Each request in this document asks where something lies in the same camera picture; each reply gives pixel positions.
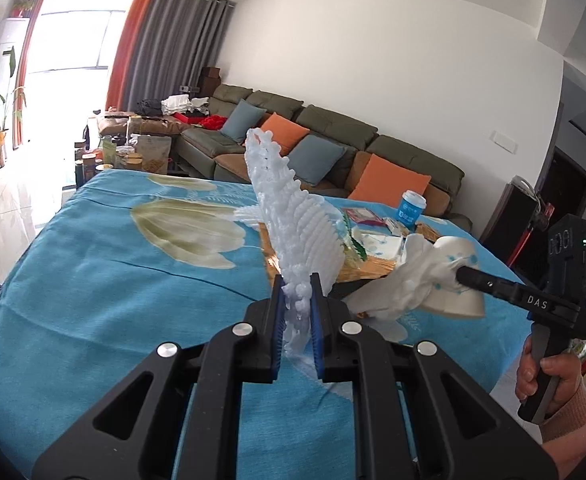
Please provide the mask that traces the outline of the person's right hand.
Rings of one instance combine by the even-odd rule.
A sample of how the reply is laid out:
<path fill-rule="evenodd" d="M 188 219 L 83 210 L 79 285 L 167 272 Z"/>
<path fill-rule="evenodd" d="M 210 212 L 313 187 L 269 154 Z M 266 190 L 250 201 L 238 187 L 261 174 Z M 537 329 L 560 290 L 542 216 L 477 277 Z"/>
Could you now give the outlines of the person's right hand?
<path fill-rule="evenodd" d="M 529 335 L 516 370 L 515 395 L 521 403 L 536 393 L 539 372 L 558 380 L 547 408 L 547 415 L 550 416 L 562 408 L 582 386 L 581 362 L 573 353 L 562 353 L 548 356 L 537 363 L 532 357 L 532 335 Z"/>

